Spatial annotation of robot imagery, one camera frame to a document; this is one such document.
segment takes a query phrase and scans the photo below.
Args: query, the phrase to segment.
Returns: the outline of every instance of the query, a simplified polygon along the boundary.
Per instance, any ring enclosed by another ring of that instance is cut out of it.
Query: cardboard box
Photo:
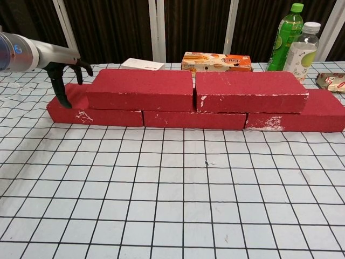
[[[188,71],[103,69],[86,95],[94,109],[193,111],[193,82]]]
[[[54,122],[86,125],[142,127],[141,111],[115,111],[90,109],[85,91],[88,85],[67,84],[66,94],[72,104],[71,109],[60,105],[54,97],[47,105],[47,110]]]
[[[308,91],[290,72],[197,73],[198,112],[299,113]]]
[[[164,70],[165,64],[148,60],[129,58],[123,62],[120,69],[143,69],[143,70]]]
[[[186,52],[181,69],[191,71],[193,77],[196,72],[253,71],[249,56],[202,52]]]
[[[345,128],[345,107],[327,90],[309,90],[300,114],[249,113],[245,125],[258,131],[341,132]]]
[[[145,126],[157,128],[242,130],[245,121],[245,113],[144,112]]]

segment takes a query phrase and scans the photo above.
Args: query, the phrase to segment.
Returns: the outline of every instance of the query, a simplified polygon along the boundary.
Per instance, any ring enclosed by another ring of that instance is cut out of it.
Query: snack box
[[[195,77],[196,72],[253,71],[249,56],[186,52],[181,63]]]

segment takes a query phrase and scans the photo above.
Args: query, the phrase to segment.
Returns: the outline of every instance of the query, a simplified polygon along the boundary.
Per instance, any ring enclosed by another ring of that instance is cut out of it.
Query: bottle cap
[[[295,3],[291,6],[291,11],[292,12],[301,12],[303,10],[303,6],[304,6],[304,4]]]
[[[307,22],[303,25],[302,32],[317,34],[320,31],[321,24],[315,22]]]

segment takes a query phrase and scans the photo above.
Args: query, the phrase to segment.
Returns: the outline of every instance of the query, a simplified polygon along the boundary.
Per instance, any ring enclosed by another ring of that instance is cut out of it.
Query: white bottle cap
[[[307,22],[303,25],[302,32],[317,34],[320,31],[321,24],[315,22]]]

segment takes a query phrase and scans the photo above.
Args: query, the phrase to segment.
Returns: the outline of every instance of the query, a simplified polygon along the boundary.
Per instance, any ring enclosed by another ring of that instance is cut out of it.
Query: red brick
[[[299,113],[308,92],[289,72],[197,73],[198,112]]]
[[[192,111],[189,71],[101,70],[86,92],[90,107],[112,110]]]
[[[144,112],[146,127],[207,128],[211,130],[242,130],[246,114],[197,112]]]
[[[341,132],[345,128],[345,107],[328,90],[309,90],[300,114],[250,113],[250,130]]]
[[[54,122],[105,126],[142,127],[141,111],[94,110],[88,107],[87,85],[67,84],[66,94],[73,108],[62,107],[56,97],[47,105]]]

